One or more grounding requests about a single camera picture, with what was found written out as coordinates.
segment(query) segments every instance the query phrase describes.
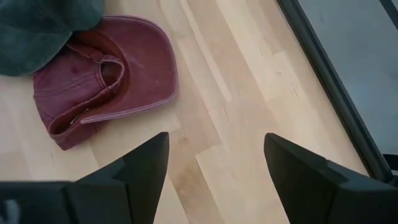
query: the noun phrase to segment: green fabric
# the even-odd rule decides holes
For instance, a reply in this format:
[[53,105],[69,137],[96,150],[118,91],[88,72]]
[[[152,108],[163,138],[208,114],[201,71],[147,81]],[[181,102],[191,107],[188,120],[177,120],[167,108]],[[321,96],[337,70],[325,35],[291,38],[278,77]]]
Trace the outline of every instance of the green fabric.
[[73,31],[97,25],[103,8],[103,0],[0,0],[0,74],[42,68]]

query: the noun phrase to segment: wooden floor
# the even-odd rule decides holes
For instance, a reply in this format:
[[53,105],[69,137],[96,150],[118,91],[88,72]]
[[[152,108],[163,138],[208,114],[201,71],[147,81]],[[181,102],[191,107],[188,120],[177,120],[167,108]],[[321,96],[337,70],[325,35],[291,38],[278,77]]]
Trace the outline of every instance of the wooden floor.
[[110,122],[63,152],[41,123],[31,77],[0,77],[0,179],[76,180],[168,131],[155,222],[252,224],[288,223],[265,133],[366,173],[275,0],[108,0],[106,12],[145,17],[168,33],[175,101]]

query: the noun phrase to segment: red baseball cap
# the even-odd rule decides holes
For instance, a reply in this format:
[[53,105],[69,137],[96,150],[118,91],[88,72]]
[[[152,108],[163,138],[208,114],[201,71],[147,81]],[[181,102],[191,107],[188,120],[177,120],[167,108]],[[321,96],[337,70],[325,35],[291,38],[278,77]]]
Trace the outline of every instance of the red baseball cap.
[[34,100],[51,138],[67,150],[105,121],[168,102],[177,92],[170,41],[145,19],[106,16],[34,75]]

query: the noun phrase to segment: black frame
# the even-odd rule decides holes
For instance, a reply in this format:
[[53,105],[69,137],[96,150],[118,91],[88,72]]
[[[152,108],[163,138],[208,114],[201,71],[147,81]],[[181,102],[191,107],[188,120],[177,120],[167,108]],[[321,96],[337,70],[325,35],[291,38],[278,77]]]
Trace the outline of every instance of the black frame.
[[393,175],[390,167],[377,149],[300,3],[297,0],[277,0],[277,2],[369,175],[382,182],[392,181]]

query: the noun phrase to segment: dark green cloth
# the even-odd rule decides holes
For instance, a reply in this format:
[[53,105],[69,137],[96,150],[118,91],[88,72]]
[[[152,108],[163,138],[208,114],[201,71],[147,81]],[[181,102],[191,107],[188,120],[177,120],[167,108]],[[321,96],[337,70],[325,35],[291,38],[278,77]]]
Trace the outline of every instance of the dark green cloth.
[[100,21],[103,0],[0,0],[0,74],[43,67],[75,30]]

